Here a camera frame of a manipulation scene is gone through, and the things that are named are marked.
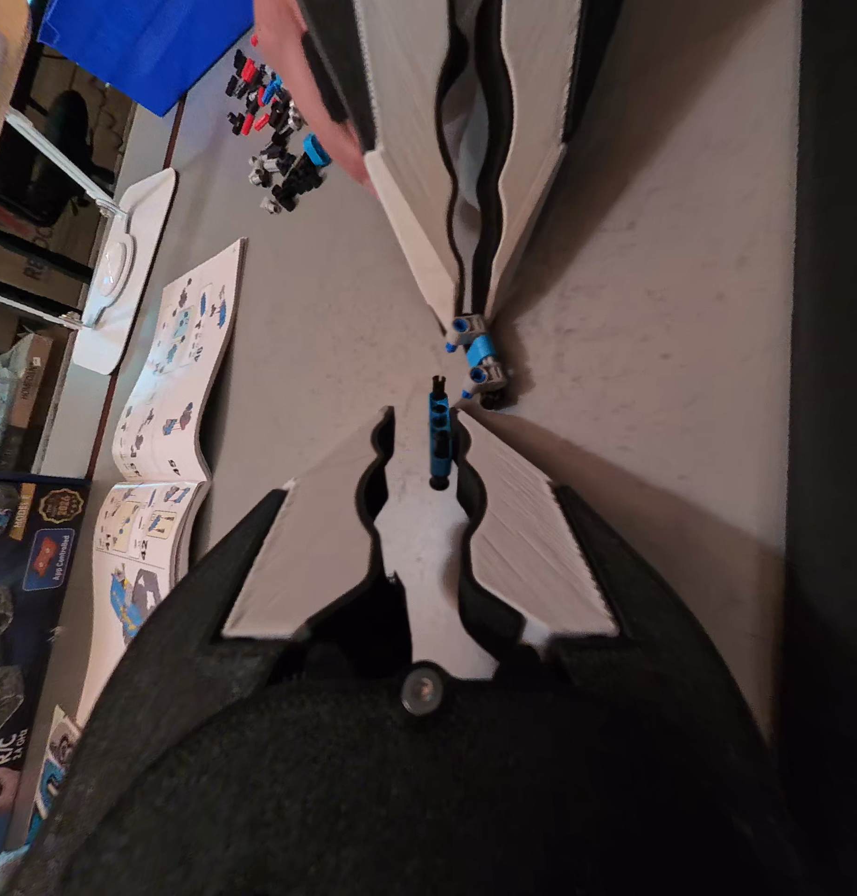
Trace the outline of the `blue sticker sheet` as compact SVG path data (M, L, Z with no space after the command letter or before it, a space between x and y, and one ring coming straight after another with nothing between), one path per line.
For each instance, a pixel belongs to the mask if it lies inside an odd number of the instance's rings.
M43 754L42 769L33 794L25 846L31 845L42 824L48 819L64 785L81 735L82 729L60 705L56 705Z

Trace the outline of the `blue beam with black pins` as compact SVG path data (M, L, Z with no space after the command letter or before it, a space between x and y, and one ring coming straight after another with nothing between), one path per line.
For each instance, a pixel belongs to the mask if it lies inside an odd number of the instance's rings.
M443 375L434 375L432 379L428 398L428 427L429 487L434 491L444 491L450 485L456 442L452 408Z

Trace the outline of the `grey and blue connector assembly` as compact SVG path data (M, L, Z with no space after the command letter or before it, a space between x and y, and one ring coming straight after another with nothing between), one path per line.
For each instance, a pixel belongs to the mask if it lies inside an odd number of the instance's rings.
M451 354L461 350L465 356L467 372L460 388L463 399L476 400L485 410L507 405L509 375L482 315L453 318L446 330L445 350Z

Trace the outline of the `grey desk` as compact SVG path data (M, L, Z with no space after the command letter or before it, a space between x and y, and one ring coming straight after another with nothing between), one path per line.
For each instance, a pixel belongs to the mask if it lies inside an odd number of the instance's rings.
M777 112L789 2L624 2L492 332L514 405L428 395L461 356L379 200L335 163L269 222L188 95L151 289L243 226L230 357L205 410L204 541L125 650L8 894L805 894L759 723L782 588L792 185L715 186L696 117ZM384 574L289 640L222 628L283 487L394 409ZM542 470L615 637L516 642L468 565L469 415Z

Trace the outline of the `dark dimpled mat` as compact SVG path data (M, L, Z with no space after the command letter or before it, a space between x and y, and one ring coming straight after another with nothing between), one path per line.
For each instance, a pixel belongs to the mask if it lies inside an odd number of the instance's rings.
M820 894L857 894L857 1L803 2L777 744Z

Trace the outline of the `dark blue robot kit box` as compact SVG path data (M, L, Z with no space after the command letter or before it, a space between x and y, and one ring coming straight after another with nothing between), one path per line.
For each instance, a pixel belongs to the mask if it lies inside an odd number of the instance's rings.
M89 491L84 478L0 473L0 853Z

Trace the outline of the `person's right hand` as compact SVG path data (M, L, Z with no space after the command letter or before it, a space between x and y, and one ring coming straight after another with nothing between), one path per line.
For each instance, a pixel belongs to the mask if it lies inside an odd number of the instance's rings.
M285 83L332 160L376 196L358 134L296 1L255 1L255 35L266 63Z

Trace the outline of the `open instruction booklet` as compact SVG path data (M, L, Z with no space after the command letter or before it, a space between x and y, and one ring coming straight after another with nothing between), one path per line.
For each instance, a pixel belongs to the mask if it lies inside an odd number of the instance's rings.
M212 480L200 429L230 343L247 240L162 292L151 348L111 445L120 479L93 528L92 631L75 722L84 728L132 639L187 574Z

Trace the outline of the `blue plastic bin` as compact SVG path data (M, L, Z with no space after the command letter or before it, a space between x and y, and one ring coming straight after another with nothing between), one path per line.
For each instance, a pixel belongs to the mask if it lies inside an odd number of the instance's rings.
M253 23L252 1L52 1L37 39L164 117Z

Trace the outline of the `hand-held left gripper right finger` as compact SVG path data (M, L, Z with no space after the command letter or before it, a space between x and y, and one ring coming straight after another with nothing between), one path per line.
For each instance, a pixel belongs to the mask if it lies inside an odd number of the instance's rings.
M468 565L477 586L515 612L516 642L617 636L550 478L478 420L464 414L459 422L467 441L460 484L474 473L479 486Z

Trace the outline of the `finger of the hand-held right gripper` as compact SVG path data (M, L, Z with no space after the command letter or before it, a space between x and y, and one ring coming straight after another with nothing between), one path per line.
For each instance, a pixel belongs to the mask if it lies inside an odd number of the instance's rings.
M494 1L479 8L475 63L488 118L476 185L479 239L470 310L498 314L565 154L579 45L579 1Z
M453 237L458 183L442 108L467 63L453 2L356 1L375 140L365 163L376 194L442 330L461 311Z

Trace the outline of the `pile of small building parts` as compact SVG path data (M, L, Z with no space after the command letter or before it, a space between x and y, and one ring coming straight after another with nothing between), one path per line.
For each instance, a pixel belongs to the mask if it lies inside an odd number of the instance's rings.
M261 208L270 215L294 211L324 182L330 155L279 74L243 49L234 52L225 95L232 135L261 141L248 163L248 181L264 192Z

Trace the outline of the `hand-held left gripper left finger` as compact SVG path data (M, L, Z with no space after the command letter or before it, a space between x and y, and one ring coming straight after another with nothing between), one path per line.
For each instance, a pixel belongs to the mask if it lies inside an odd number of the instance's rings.
M376 519L389 490L391 406L288 481L277 515L222 628L226 639L289 641L384 574Z

